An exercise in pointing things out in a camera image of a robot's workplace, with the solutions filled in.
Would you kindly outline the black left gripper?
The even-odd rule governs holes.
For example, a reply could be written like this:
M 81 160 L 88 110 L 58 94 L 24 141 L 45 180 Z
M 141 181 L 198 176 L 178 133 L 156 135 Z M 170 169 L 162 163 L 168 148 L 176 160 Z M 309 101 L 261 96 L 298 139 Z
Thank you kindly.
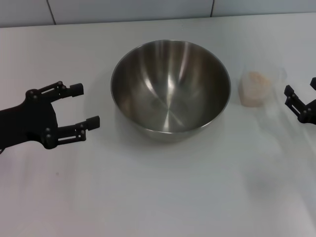
M 59 99 L 80 95 L 83 95 L 81 83 L 66 87 L 61 81 L 41 88 L 40 91 L 27 91 L 20 105 L 0 112 L 0 149 L 3 151 L 28 141 L 39 142 L 46 149 L 85 141 L 87 130 L 100 127 L 100 117 L 59 127 L 51 104 Z

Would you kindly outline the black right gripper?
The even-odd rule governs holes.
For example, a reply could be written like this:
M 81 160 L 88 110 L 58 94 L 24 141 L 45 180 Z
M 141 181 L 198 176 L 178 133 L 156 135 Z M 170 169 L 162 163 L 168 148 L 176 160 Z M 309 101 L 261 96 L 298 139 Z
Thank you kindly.
M 316 89 L 316 77 L 312 78 L 310 86 Z M 316 122 L 316 100 L 304 104 L 290 85 L 285 87 L 284 95 L 287 97 L 285 105 L 296 115 L 300 123 Z

